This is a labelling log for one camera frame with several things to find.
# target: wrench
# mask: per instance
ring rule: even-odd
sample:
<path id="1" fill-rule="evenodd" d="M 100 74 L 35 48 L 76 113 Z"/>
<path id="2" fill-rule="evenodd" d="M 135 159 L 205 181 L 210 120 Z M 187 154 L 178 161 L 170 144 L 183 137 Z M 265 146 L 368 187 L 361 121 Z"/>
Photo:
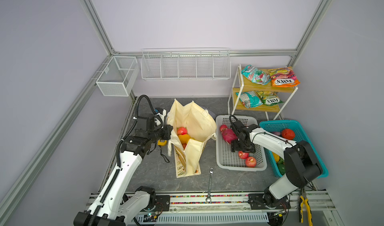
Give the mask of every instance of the wrench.
<path id="1" fill-rule="evenodd" d="M 214 168 L 209 169 L 209 186 L 208 186 L 208 197 L 205 199 L 205 202 L 211 203 L 211 186 L 212 186 L 212 175 L 214 173 Z"/>

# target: red apple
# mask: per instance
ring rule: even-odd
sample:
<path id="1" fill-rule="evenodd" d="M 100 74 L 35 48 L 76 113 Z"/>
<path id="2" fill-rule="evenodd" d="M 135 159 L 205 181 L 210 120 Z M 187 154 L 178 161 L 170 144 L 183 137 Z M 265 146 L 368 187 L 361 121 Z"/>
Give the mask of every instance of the red apple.
<path id="1" fill-rule="evenodd" d="M 225 124 L 221 125 L 221 126 L 220 126 L 220 132 L 223 132 L 223 130 L 224 130 L 225 128 L 228 128 L 228 126 L 226 126 Z"/>
<path id="2" fill-rule="evenodd" d="M 250 168 L 254 168 L 256 166 L 256 159 L 253 157 L 248 157 L 245 160 L 245 165 Z"/>
<path id="3" fill-rule="evenodd" d="M 184 134 L 187 134 L 187 129 L 184 128 L 184 127 L 180 127 L 177 129 L 177 135 L 184 135 Z"/>
<path id="4" fill-rule="evenodd" d="M 239 151 L 239 157 L 241 159 L 246 159 L 248 158 L 248 156 L 249 156 L 249 153 L 243 153 L 242 151 Z"/>

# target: red fruit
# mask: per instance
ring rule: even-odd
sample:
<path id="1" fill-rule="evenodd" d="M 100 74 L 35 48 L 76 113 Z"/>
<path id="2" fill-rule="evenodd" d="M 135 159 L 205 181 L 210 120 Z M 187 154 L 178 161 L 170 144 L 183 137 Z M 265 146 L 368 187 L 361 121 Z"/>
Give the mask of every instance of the red fruit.
<path id="1" fill-rule="evenodd" d="M 256 166 L 256 159 L 253 157 L 248 157 L 245 160 L 245 165 L 250 168 L 254 168 Z"/>
<path id="2" fill-rule="evenodd" d="M 221 125 L 221 126 L 220 126 L 220 132 L 223 132 L 223 130 L 224 130 L 225 128 L 228 128 L 225 124 Z"/>
<path id="3" fill-rule="evenodd" d="M 221 132 L 221 135 L 223 136 L 223 139 L 228 143 L 231 144 L 232 140 L 237 139 L 237 136 L 230 128 L 225 128 Z"/>
<path id="4" fill-rule="evenodd" d="M 286 128 L 286 129 L 283 129 L 283 131 L 281 132 L 281 136 L 283 138 L 293 140 L 295 138 L 295 132 L 289 128 Z"/>
<path id="5" fill-rule="evenodd" d="M 186 128 L 184 128 L 184 127 L 177 128 L 177 135 L 184 135 L 187 133 L 188 133 L 188 131 Z"/>
<path id="6" fill-rule="evenodd" d="M 248 158 L 249 156 L 249 153 L 243 153 L 242 151 L 239 151 L 239 157 L 242 158 L 242 159 L 246 159 Z"/>

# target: pliers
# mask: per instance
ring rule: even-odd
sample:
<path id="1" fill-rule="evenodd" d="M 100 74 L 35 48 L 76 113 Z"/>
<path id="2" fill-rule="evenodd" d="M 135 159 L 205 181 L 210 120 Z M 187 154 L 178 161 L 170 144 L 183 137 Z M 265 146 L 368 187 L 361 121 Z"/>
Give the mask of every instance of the pliers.
<path id="1" fill-rule="evenodd" d="M 312 224 L 312 213 L 311 213 L 311 207 L 308 204 L 307 194 L 305 193 L 305 189 L 301 189 L 301 195 L 299 198 L 299 206 L 300 206 L 300 213 L 299 213 L 299 223 L 303 222 L 303 205 L 305 204 L 305 207 L 307 208 L 308 213 L 308 224 L 309 226 L 313 226 Z"/>

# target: snack bag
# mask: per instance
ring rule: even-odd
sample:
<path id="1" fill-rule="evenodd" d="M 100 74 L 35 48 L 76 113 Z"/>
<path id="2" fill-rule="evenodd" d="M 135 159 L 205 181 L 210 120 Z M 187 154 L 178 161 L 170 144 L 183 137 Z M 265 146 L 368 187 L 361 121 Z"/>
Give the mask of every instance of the snack bag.
<path id="1" fill-rule="evenodd" d="M 271 75 L 272 86 L 276 87 L 294 87 L 300 84 L 294 71 L 289 68 L 268 70 Z"/>
<path id="2" fill-rule="evenodd" d="M 251 80 L 252 83 L 259 85 L 265 85 L 271 81 L 271 77 L 267 73 L 253 67 L 252 65 L 247 65 L 243 70 L 241 70 L 241 74 L 247 77 L 248 80 Z"/>
<path id="3" fill-rule="evenodd" d="M 255 91 L 242 92 L 239 99 L 246 108 L 255 108 L 263 104 Z"/>
<path id="4" fill-rule="evenodd" d="M 267 106 L 272 106 L 275 104 L 283 103 L 279 97 L 277 97 L 275 92 L 271 91 L 257 91 L 257 94 L 260 96 L 263 104 Z"/>

